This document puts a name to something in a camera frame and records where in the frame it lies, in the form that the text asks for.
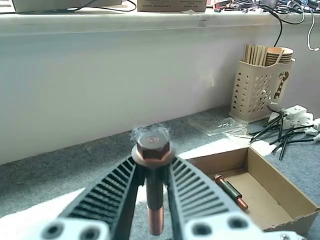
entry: copper cylinder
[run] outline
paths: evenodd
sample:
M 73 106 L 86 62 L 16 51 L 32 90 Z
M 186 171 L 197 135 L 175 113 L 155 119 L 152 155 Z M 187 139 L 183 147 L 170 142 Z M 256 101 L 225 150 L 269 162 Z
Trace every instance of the copper cylinder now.
M 164 206 L 158 210 L 148 209 L 149 230 L 152 235 L 160 235 L 164 230 Z
M 235 200 L 236 204 L 243 210 L 247 210 L 248 209 L 248 204 L 246 204 L 245 201 L 242 200 L 241 197 L 238 197 L 236 200 Z

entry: copper bolt shank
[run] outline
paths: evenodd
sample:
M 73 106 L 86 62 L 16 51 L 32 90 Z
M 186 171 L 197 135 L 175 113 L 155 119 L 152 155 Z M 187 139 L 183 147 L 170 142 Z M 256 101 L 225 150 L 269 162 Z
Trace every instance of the copper bolt shank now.
M 158 210 L 148 208 L 149 230 L 152 235 L 160 235 L 164 230 L 164 207 Z

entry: wooden stick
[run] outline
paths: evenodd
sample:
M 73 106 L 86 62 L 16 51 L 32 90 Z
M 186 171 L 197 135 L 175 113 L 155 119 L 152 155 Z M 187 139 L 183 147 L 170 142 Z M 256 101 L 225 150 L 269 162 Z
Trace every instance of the wooden stick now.
M 262 46 L 258 46 L 258 51 L 256 53 L 255 65 L 259 65 L 260 58 L 261 58 Z
M 252 63 L 251 63 L 253 65 L 256 64 L 257 53 L 258 53 L 258 45 L 255 45 L 254 46 L 254 52 L 253 52 L 253 59 L 252 59 Z
M 251 57 L 251 45 L 248 45 L 247 55 L 246 55 L 246 62 L 250 64 L 250 57 Z
M 264 59 L 265 59 L 265 54 L 266 54 L 266 46 L 262 46 L 261 56 L 260 56 L 260 60 L 259 60 L 259 66 L 263 65 Z
M 255 46 L 251 46 L 251 56 L 250 56 L 250 64 L 253 63 L 254 59 Z
M 247 56 L 248 56 L 248 44 L 245 44 L 243 62 L 247 61 Z
M 264 55 L 264 59 L 263 59 L 263 63 L 262 63 L 262 66 L 265 66 L 266 65 L 266 60 L 267 60 L 267 55 L 268 55 L 268 48 L 269 46 L 265 46 L 265 55 Z
M 282 55 L 284 54 L 284 52 L 285 52 L 285 50 L 282 49 L 280 55 L 278 56 L 278 58 L 275 61 L 276 64 L 280 62 L 280 59 L 282 58 Z

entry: electronic device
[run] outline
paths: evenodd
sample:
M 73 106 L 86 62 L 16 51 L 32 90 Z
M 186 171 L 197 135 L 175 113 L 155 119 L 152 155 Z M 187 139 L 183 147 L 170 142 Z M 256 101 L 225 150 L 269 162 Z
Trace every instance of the electronic device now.
M 16 12 L 33 12 L 80 8 L 90 0 L 12 0 Z M 105 7 L 121 5 L 122 0 L 96 0 L 88 7 Z

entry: window sill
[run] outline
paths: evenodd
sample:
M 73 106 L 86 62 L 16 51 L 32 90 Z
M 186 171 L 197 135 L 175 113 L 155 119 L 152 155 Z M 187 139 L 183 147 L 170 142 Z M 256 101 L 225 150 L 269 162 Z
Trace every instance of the window sill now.
M 1 12 L 12 12 L 12 7 L 1 7 Z M 283 16 L 291 22 L 301 19 L 299 14 Z M 315 15 L 320 23 L 320 14 Z M 312 23 L 310 13 L 304 24 Z M 240 11 L 216 13 L 119 13 L 107 10 L 84 9 L 73 14 L 4 14 L 0 15 L 0 36 L 49 35 L 70 33 L 101 33 L 115 31 L 219 28 L 240 26 L 278 25 L 269 13 L 242 13 Z

